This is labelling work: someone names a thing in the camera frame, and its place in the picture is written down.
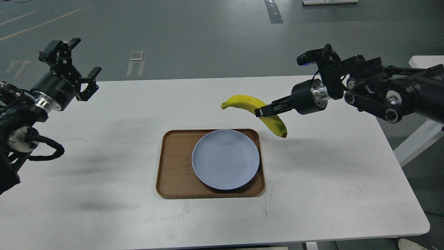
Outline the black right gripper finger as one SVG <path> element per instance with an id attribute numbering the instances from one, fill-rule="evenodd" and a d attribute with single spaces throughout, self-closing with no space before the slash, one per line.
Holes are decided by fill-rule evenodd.
<path id="1" fill-rule="evenodd" d="M 254 110 L 256 117 L 271 117 L 288 112 L 294 108 L 269 108 L 267 106 L 260 107 Z"/>
<path id="2" fill-rule="evenodd" d="M 268 104 L 266 106 L 269 108 L 293 108 L 293 103 L 291 101 L 291 96 L 288 95 L 286 97 L 272 101 L 271 104 Z"/>

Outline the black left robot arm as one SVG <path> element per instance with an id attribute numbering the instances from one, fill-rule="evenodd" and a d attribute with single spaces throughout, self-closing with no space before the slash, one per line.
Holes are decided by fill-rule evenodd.
<path id="1" fill-rule="evenodd" d="M 50 70 L 31 90 L 1 82 L 1 193 L 20 183 L 18 171 L 27 160 L 54 160 L 65 153 L 61 144 L 40 135 L 34 128 L 35 123 L 46 122 L 53 110 L 65 110 L 73 99 L 88 101 L 99 89 L 96 77 L 100 67 L 94 67 L 82 77 L 72 63 L 72 50 L 80 42 L 80 38 L 51 41 L 39 52 L 39 61 L 46 63 Z"/>

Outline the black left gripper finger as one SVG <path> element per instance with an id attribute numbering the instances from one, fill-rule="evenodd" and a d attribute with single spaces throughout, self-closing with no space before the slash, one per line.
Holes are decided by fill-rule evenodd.
<path id="1" fill-rule="evenodd" d="M 72 38 L 68 42 L 51 41 L 39 52 L 38 60 L 46 63 L 57 75 L 79 75 L 72 62 L 72 50 L 81 42 L 81 38 Z"/>
<path id="2" fill-rule="evenodd" d="M 87 77 L 76 79 L 76 99 L 78 101 L 88 101 L 99 89 L 96 77 L 101 70 L 101 67 L 94 67 Z"/>

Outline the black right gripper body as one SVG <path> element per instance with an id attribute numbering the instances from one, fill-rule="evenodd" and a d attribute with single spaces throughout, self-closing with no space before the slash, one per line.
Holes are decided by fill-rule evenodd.
<path id="1" fill-rule="evenodd" d="M 291 106 L 301 115 L 323 111 L 328 104 L 328 92 L 320 79 L 296 84 L 291 91 Z"/>

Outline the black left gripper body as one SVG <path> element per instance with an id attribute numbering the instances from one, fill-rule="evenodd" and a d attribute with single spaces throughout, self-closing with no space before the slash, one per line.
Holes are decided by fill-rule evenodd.
<path id="1" fill-rule="evenodd" d="M 31 89 L 35 97 L 33 105 L 46 112 L 64 111 L 79 92 L 80 86 L 75 80 L 55 75 L 54 72 L 45 74 Z"/>

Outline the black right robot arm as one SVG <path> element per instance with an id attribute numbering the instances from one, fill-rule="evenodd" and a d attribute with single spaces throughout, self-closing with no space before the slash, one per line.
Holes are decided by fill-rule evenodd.
<path id="1" fill-rule="evenodd" d="M 301 115 L 326 109 L 328 100 L 345 102 L 389 123 L 416 113 L 438 123 L 444 120 L 443 65 L 429 68 L 384 67 L 380 58 L 356 55 L 342 60 L 330 44 L 297 57 L 298 65 L 316 64 L 320 79 L 295 84 L 291 94 L 254 109 L 271 117 L 292 109 Z"/>

